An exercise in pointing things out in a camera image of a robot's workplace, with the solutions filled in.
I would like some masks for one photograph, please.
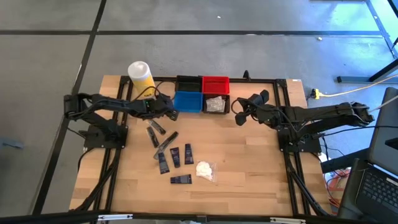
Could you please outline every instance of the blue bin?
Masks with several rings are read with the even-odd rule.
[[[200,113],[203,94],[200,92],[176,91],[174,108],[180,112]]]

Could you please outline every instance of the laptop screen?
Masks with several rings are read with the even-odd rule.
[[[389,87],[384,94],[383,103],[398,95],[398,90]],[[398,126],[398,99],[380,109],[376,126]],[[398,150],[386,145],[386,141],[398,138],[398,130],[375,128],[369,148],[369,160],[374,165],[398,175]]]

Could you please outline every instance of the white bottle cap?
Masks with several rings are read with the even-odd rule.
[[[149,66],[145,62],[137,61],[132,63],[127,72],[131,78],[131,80],[145,80],[148,75],[150,75]]]

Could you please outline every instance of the yellow bottle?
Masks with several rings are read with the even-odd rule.
[[[155,87],[154,79],[150,73],[149,66],[145,62],[134,62],[127,69],[129,76],[137,90],[137,94],[142,93],[149,86]],[[155,89],[149,88],[141,95],[140,98],[149,98],[155,96]]]

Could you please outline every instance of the metal stand leg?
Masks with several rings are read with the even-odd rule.
[[[362,149],[358,152],[353,152],[336,159],[331,159],[321,163],[322,172],[326,174],[338,169],[345,169],[351,167],[355,159],[366,160],[368,158],[368,149]]]
[[[395,59],[389,65],[384,67],[382,70],[378,71],[371,77],[337,77],[339,83],[372,83],[386,78],[388,75],[393,73],[398,69],[398,59]],[[388,84],[398,84],[398,78],[391,78],[383,83]]]
[[[11,146],[18,149],[22,149],[24,147],[23,143],[19,141],[0,138],[0,149],[2,149],[3,146]]]

